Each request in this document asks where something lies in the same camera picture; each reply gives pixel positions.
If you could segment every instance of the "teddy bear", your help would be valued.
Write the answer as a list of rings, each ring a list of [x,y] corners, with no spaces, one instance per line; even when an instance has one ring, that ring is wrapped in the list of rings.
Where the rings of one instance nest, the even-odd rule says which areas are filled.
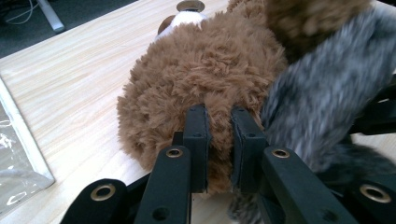
[[[323,106],[323,110],[316,110],[315,106],[322,103],[309,98],[310,91],[324,92],[320,96],[332,107],[333,102],[343,100],[341,87],[333,85],[333,88],[324,88],[324,91],[316,87],[325,84],[331,87],[333,83],[347,86],[349,82],[339,82],[336,77],[340,77],[340,80],[346,80],[344,77],[355,78],[347,75],[334,78],[324,76],[318,73],[323,70],[315,70],[317,67],[312,64],[317,63],[321,67],[332,65],[330,74],[337,74],[346,67],[341,63],[343,53],[348,53],[348,59],[354,65],[368,62],[361,57],[356,57],[356,61],[353,61],[353,51],[365,55],[365,48],[361,46],[367,47],[364,41],[372,40],[367,34],[377,36],[379,32],[380,39],[380,36],[387,34],[387,29],[393,31],[393,27],[386,22],[380,27],[382,30],[375,31],[373,22],[382,19],[378,13],[372,12],[371,2],[230,0],[227,11],[219,12],[212,18],[190,14],[186,16],[187,22],[183,22],[178,21],[182,18],[181,14],[187,15],[189,12],[171,16],[160,26],[156,40],[150,44],[147,53],[136,61],[130,82],[124,86],[123,96],[119,97],[119,136],[123,149],[137,159],[144,169],[150,170],[158,152],[171,145],[174,132],[183,131],[187,110],[192,105],[204,104],[209,117],[209,130],[213,136],[208,157],[208,193],[230,191],[230,174],[233,170],[233,127],[230,119],[233,106],[239,105],[268,134],[270,144],[296,150],[314,172],[320,173],[331,168],[335,163],[326,163],[320,157],[332,158],[336,154],[333,152],[337,151],[341,152],[337,155],[343,155],[345,145],[337,144],[347,135],[350,123],[365,104],[351,107],[344,114],[343,107],[333,104],[333,111],[340,116],[337,122],[324,122],[320,125],[317,119],[310,119],[312,115],[324,113],[325,120],[335,120],[332,113],[326,113],[327,105]],[[361,27],[368,27],[372,32],[365,35],[363,30],[359,33]],[[361,45],[354,45],[350,38],[345,37],[352,31],[365,36],[361,42],[356,42]],[[340,48],[345,51],[339,49],[326,56],[332,49],[338,49],[338,40],[344,41]],[[373,46],[368,46],[367,52],[384,55],[389,55],[395,47],[387,42],[381,46],[387,50],[380,52],[375,51]],[[389,83],[388,73],[395,65],[393,57],[389,57],[387,62],[389,66],[383,62],[380,63],[381,66],[367,70],[372,73],[382,72],[384,75],[376,79],[375,90],[359,88],[360,79],[359,82],[350,82],[352,84],[349,87],[356,88],[364,96],[357,102],[368,101]],[[351,73],[343,74],[356,74],[356,71],[361,70],[353,70],[355,67],[351,66],[347,70]],[[368,72],[364,74],[360,78],[373,77]],[[327,77],[323,80],[329,82],[319,83],[322,76]],[[326,92],[334,91],[341,94],[335,94],[336,98],[331,101]],[[351,95],[356,94],[348,89],[348,96]],[[347,104],[353,100],[355,98],[350,97],[345,102]],[[309,105],[305,108],[310,109],[300,110],[304,104]],[[309,153],[302,151],[304,149],[299,142],[293,141],[299,137],[306,139],[304,132],[294,130],[294,136],[289,142],[280,136],[281,131],[298,126],[297,119],[290,119],[293,118],[293,111],[301,113],[298,114],[301,117],[296,118],[304,119],[307,130],[318,128],[324,131],[318,135],[308,135],[308,146],[313,148],[312,153],[309,150]],[[334,128],[339,128],[335,137],[331,132]],[[325,146],[328,150],[317,153],[319,146]],[[349,148],[354,148],[351,149],[351,154],[358,150],[356,147]],[[346,157],[345,161],[350,161],[350,158],[352,157]],[[389,164],[389,170],[392,170],[393,163],[384,160]],[[230,217],[242,223],[260,222],[257,207],[248,211],[242,209],[253,201],[252,195],[236,195],[230,208]]]

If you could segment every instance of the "light wood tabletop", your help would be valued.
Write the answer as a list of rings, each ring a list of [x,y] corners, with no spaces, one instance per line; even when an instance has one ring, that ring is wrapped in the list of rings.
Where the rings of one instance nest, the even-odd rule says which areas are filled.
[[[180,0],[140,0],[94,21],[0,59],[0,76],[23,115],[56,182],[0,217],[1,223],[59,223],[91,182],[129,185],[146,172],[118,140],[117,97],[135,60]],[[204,0],[204,14],[227,0]],[[360,137],[396,160],[394,134]],[[231,197],[193,197],[192,223],[231,223]]]

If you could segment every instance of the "gray fur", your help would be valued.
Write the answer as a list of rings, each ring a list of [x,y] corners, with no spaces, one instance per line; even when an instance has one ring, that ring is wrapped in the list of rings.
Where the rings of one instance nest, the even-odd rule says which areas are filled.
[[[396,19],[390,15],[372,9],[345,24],[274,83],[262,109],[270,145],[295,150],[316,173],[338,169],[353,178],[395,173],[395,164],[373,149],[340,143],[389,84],[395,52]],[[255,223],[259,213],[255,196],[235,194],[232,219]]]

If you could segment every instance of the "transparent plastic packaging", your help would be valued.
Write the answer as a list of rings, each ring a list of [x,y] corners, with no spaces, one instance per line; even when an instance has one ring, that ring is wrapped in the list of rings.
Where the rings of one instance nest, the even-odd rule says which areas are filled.
[[[1,218],[55,180],[1,79],[0,102]]]

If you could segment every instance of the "table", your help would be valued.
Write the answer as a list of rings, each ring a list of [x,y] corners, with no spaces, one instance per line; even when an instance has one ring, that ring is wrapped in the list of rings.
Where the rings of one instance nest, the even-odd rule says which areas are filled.
[[[146,173],[120,150],[117,97],[163,19],[177,13],[178,2],[140,0],[0,59],[0,76],[56,179],[1,223],[59,223],[91,182],[114,178],[128,185]],[[207,16],[228,3],[204,2]],[[396,160],[395,134],[357,138]],[[192,223],[231,223],[230,199],[194,196]]]

